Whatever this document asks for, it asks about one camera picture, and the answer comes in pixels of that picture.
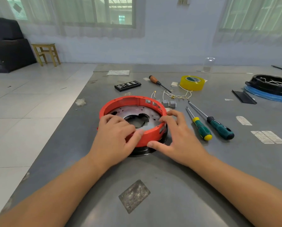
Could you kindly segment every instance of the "clear plastic item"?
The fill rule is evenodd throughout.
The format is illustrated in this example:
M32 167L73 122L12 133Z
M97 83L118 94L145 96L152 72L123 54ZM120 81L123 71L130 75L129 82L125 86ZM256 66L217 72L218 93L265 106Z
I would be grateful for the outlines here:
M204 60L203 70L201 72L211 73L212 67L215 65L215 58L207 57Z

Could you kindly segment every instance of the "wooden handle screwdriver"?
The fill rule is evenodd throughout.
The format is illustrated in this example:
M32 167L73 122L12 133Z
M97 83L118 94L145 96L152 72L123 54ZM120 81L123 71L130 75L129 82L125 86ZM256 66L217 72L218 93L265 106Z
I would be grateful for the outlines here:
M150 79L150 81L153 82L154 84L160 85L160 86L164 87L164 86L160 83L160 81L158 81L154 76L149 76L149 79Z

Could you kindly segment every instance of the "table surface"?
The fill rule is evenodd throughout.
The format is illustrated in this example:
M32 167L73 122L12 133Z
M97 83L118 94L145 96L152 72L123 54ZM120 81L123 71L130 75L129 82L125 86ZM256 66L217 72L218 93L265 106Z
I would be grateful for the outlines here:
M127 95L148 96L154 90L162 99L163 89L143 78L154 75L165 86L180 82L185 73L131 72L129 76L107 76L94 72L78 99L86 105L71 106L31 168L12 195L12 207L61 174L85 156L96 135L99 110L109 100ZM235 138L225 141L207 125L213 139L202 141L209 153L250 175L282 190L282 144L263 144L251 131L272 131L282 138L282 103L253 96L256 105L241 103L231 90L241 90L253 75L192 73L208 80L202 91L193 92L191 102L207 115L231 128ZM118 92L114 85L137 80L142 86ZM184 90L172 87L182 95ZM178 100L191 129L185 110L187 100ZM236 116L245 117L252 126L243 126ZM118 196L137 180L150 195L130 214ZM192 170L175 163L159 152L127 158L112 167L90 189L66 226L252 226L220 193Z

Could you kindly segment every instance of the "yellow tape roll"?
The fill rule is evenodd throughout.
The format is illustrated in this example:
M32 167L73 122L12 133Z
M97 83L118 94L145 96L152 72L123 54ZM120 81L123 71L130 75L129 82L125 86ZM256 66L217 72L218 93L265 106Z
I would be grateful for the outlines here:
M180 86L190 91L201 91L205 80L197 76L182 76Z

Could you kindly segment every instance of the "scratched patch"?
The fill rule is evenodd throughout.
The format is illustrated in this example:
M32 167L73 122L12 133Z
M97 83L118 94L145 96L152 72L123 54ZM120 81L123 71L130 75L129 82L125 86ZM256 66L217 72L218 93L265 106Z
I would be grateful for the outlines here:
M119 199L130 214L148 195L150 195L149 189L141 180L138 180L120 194Z

